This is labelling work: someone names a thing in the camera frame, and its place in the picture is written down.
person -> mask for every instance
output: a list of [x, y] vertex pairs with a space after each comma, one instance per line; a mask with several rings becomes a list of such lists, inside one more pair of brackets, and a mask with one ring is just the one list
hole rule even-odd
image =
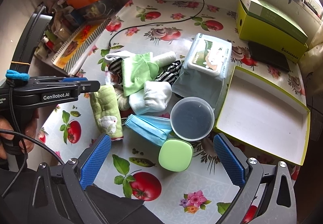
[[[26, 126], [25, 134], [34, 138], [37, 131], [37, 120], [39, 118], [39, 111], [35, 110], [32, 119]], [[0, 128], [12, 130], [10, 123], [2, 116], [0, 116]], [[0, 134], [0, 138], [12, 140], [13, 136], [8, 134]], [[27, 152], [32, 151], [34, 144], [25, 140]], [[6, 152], [0, 141], [0, 158], [6, 159]], [[16, 172], [10, 172], [0, 168], [0, 194], [8, 187]], [[30, 195], [35, 182], [36, 172], [31, 169], [24, 170], [15, 183], [10, 188], [8, 194], [4, 199], [0, 196], [0, 223], [1, 224], [25, 224], [28, 223], [28, 207]], [[140, 199], [120, 198], [114, 194], [108, 193], [97, 186], [88, 186], [85, 191], [91, 200], [100, 209], [109, 224], [136, 224], [139, 222], [147, 224], [163, 224], [152, 212], [150, 212], [144, 205], [144, 201]], [[51, 223], [48, 212], [48, 220], [39, 219], [37, 223]]]

blue face mask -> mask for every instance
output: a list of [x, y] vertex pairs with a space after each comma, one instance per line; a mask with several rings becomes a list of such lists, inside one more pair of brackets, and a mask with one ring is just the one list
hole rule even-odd
[[125, 125], [155, 145], [162, 146], [172, 131], [168, 118], [130, 115]]

screw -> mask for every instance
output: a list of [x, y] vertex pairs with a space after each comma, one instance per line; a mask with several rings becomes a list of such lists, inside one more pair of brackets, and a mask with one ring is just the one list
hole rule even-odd
[[76, 159], [76, 158], [71, 158], [71, 159], [69, 159], [69, 160], [68, 160], [68, 163], [69, 163], [70, 165], [73, 165], [73, 164], [75, 164], [75, 163], [76, 163], [76, 161], [77, 161], [77, 159]]
[[42, 162], [39, 164], [39, 168], [45, 168], [46, 167], [46, 163], [45, 162]]
[[287, 167], [287, 165], [284, 161], [279, 161], [278, 165], [280, 165], [281, 167]]
[[254, 157], [250, 157], [250, 158], [248, 159], [248, 161], [249, 161], [249, 163], [250, 163], [250, 164], [252, 164], [252, 165], [257, 164], [257, 159], [255, 159]]

yellow rubber band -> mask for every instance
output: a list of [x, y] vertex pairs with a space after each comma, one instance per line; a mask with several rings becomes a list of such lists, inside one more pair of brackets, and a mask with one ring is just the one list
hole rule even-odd
[[27, 62], [19, 62], [19, 61], [11, 61], [11, 63], [30, 65], [30, 63], [27, 63]]

rolled green sock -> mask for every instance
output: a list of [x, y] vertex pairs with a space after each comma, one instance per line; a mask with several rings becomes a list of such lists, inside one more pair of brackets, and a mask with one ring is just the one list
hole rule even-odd
[[97, 92], [90, 93], [90, 102], [100, 133], [109, 135], [111, 140], [122, 139], [121, 117], [114, 87], [101, 86]]
[[158, 65], [152, 62], [152, 52], [126, 58], [121, 67], [125, 96], [143, 89], [146, 81], [154, 81], [159, 71]]

